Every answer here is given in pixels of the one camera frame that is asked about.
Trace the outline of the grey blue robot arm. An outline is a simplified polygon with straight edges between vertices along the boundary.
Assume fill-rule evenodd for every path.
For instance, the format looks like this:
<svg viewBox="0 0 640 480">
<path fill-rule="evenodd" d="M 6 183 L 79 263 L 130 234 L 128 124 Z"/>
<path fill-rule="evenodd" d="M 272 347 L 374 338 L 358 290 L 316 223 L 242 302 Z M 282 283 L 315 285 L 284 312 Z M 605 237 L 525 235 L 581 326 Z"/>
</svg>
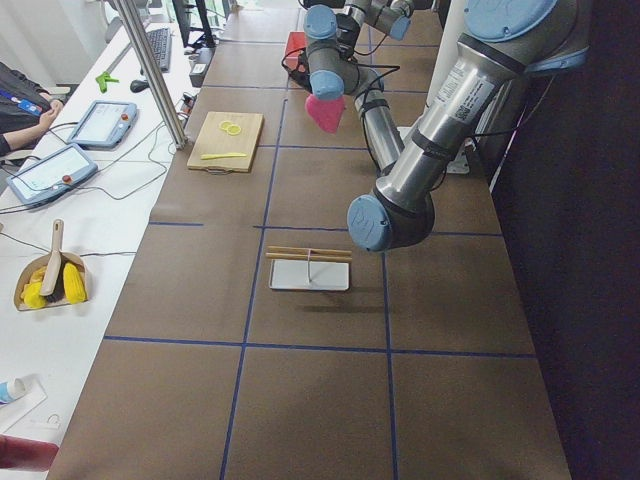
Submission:
<svg viewBox="0 0 640 480">
<path fill-rule="evenodd" d="M 379 175 L 347 213 L 350 236 L 374 252 L 417 244 L 434 225 L 430 192 L 501 87 L 585 61 L 588 1 L 459 1 L 457 58 L 432 103 L 402 138 L 381 76 L 355 60 L 363 25 L 400 40 L 423 1 L 308 1 L 304 5 L 308 87 L 322 102 L 354 100 Z"/>
</svg>

